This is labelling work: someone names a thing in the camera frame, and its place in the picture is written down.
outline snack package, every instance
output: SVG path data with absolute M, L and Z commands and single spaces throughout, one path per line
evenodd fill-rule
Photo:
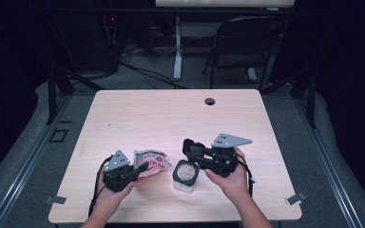
M 149 167 L 139 175 L 138 180 L 150 177 L 171 167 L 171 163 L 165 158 L 166 156 L 164 152 L 159 150 L 135 150 L 134 169 L 145 162 L 149 162 Z

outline black chair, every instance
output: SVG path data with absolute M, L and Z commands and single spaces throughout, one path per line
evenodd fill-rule
M 245 16 L 230 19 L 218 28 L 202 74 L 211 61 L 210 88 L 216 68 L 263 67 L 261 90 L 273 42 L 284 32 L 285 23 L 275 16 Z

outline light wood tabletop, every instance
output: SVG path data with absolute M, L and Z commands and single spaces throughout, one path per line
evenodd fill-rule
M 205 99 L 215 100 L 213 105 Z M 250 139 L 239 148 L 255 179 L 253 197 L 270 220 L 299 219 L 295 194 L 259 92 L 254 89 L 102 90 L 97 92 L 52 205 L 53 223 L 84 222 L 103 160 L 122 150 L 156 149 L 173 165 L 139 180 L 109 222 L 235 221 L 240 216 L 220 188 L 200 171 L 191 194 L 177 190 L 172 173 L 183 140 L 211 147 L 220 133 Z
M 157 7 L 291 8 L 295 0 L 156 0 Z

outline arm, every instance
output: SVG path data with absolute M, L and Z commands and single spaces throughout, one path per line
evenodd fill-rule
M 103 173 L 100 175 L 97 191 L 105 186 L 103 183 Z M 105 227 L 111 216 L 117 211 L 121 204 L 121 201 L 132 191 L 133 182 L 131 182 L 122 192 L 113 192 L 104 187 L 99 193 L 99 197 L 96 199 L 96 205 L 91 213 L 90 217 L 82 225 L 83 228 L 89 227 Z
M 236 153 L 244 158 L 244 154 L 235 147 Z M 244 228 L 272 227 L 266 216 L 260 211 L 257 204 L 248 193 L 247 171 L 238 165 L 236 171 L 226 178 L 216 175 L 211 170 L 205 170 L 206 176 L 217 184 L 224 195 L 236 206 L 240 213 Z

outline person's right hand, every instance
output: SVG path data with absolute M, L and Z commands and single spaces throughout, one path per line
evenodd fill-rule
M 239 150 L 237 147 L 234 147 L 234 149 L 238 155 L 241 155 L 243 158 L 245 158 L 241 150 Z M 240 156 L 238 156 L 238 159 L 239 161 L 244 162 Z M 223 191 L 224 195 L 228 197 L 234 204 L 249 196 L 247 171 L 244 167 L 242 167 L 242 165 L 239 164 L 236 170 L 226 178 L 216 175 L 209 169 L 205 170 L 205 174 L 212 182 L 221 188 L 221 191 Z

